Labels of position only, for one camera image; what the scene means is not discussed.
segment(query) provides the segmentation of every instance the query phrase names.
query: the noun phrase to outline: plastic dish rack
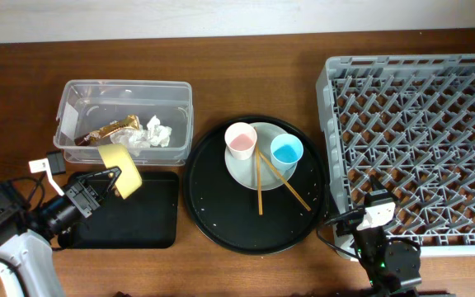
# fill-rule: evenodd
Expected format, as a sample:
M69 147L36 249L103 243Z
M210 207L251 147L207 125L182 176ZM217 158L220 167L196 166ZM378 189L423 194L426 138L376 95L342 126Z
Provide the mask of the plastic dish rack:
M475 54L333 57L317 99L341 213L375 175L400 198L389 236L424 257L475 255Z

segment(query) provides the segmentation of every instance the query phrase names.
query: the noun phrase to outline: crumpled tissue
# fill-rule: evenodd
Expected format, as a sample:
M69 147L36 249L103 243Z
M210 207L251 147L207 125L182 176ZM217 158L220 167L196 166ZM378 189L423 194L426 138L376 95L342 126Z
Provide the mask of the crumpled tissue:
M170 144L172 128L161 125L156 115L146 124L147 130L142 125L138 130L122 129L111 135L113 144L123 144L135 157L140 155L142 149L152 146L166 148Z

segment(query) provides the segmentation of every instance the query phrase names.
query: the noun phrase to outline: plastic container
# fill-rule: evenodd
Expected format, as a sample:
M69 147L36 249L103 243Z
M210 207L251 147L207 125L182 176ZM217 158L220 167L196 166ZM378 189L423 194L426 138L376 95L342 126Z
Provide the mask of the plastic container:
M65 85L56 120L54 145L64 150L71 163L102 163L96 146L76 146L74 139L128 115L144 126L157 116L172 127L166 148L142 148L130 152L136 165L184 165L190 153L194 107L188 82L131 80L72 80ZM109 144L109 138L99 144Z

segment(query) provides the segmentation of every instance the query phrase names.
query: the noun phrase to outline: white wall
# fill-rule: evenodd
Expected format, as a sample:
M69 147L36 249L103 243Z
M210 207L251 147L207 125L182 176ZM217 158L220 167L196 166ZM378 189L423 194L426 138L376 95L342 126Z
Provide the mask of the white wall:
M475 0L0 0L0 42L475 27Z

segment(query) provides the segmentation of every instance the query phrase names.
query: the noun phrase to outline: wooden chopstick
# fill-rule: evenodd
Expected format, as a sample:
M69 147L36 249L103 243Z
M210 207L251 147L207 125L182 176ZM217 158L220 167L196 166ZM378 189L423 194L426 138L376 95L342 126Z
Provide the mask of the wooden chopstick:
M263 201L261 200L261 164L260 164L260 149L256 144L256 175L257 175L257 206L260 211L260 215L263 215Z
M294 188L284 179L284 177L276 169L276 167L274 167L274 165L272 165L272 163L270 163L270 161L263 155L263 153L261 153L261 152L259 152L259 153L260 153L260 157L263 159L263 161L265 161L265 163L267 163L267 165L270 167L272 172L289 188L289 191L291 191L291 193L293 193L294 197L296 197L296 199L298 199L298 201L300 201L300 203L303 205L303 207L305 207L305 209L307 211L311 211L311 208L309 207L309 205L307 203L305 203L305 201L303 201L302 197L300 197L300 195L298 195L298 193L294 190Z

